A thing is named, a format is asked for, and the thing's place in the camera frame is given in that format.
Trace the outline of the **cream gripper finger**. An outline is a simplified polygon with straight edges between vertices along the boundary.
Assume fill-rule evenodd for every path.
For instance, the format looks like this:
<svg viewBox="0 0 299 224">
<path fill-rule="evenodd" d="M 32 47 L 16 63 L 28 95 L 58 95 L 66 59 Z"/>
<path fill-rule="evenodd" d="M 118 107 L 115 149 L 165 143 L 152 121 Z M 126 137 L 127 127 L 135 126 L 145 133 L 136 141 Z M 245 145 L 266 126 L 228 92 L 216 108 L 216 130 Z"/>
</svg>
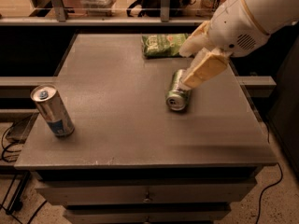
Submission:
<svg viewBox="0 0 299 224">
<path fill-rule="evenodd" d="M 183 73 L 179 87 L 192 90 L 223 72 L 229 64 L 229 52 L 220 49 L 201 49 L 192 60 L 191 66 Z"/>
<path fill-rule="evenodd" d="M 209 21 L 204 21 L 192 32 L 181 45 L 178 51 L 180 56 L 190 57 L 201 49 L 213 50 L 215 48 L 208 36 L 209 24 Z"/>
</svg>

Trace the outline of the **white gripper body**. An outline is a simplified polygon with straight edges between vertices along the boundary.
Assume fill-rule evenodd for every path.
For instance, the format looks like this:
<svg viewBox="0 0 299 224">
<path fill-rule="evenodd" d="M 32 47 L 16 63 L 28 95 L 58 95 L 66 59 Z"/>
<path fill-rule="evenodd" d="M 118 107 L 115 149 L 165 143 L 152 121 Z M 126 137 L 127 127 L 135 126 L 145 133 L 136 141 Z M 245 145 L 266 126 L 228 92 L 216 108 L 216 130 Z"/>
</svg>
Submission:
<svg viewBox="0 0 299 224">
<path fill-rule="evenodd" d="M 212 44 L 244 57 L 267 43 L 268 34 L 254 19 L 245 0 L 226 0 L 215 11 L 208 28 Z"/>
</svg>

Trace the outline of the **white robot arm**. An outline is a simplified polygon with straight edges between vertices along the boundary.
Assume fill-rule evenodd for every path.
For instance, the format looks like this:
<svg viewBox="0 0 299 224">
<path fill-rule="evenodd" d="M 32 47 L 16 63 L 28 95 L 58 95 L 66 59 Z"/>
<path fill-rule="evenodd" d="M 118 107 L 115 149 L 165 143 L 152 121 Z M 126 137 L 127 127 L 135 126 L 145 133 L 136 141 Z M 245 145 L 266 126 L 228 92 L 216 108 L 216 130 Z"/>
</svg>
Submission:
<svg viewBox="0 0 299 224">
<path fill-rule="evenodd" d="M 244 57 L 265 45 L 271 34 L 299 20 L 299 0 L 226 0 L 179 50 L 194 55 L 179 87 L 191 90 L 223 72 L 231 57 Z"/>
</svg>

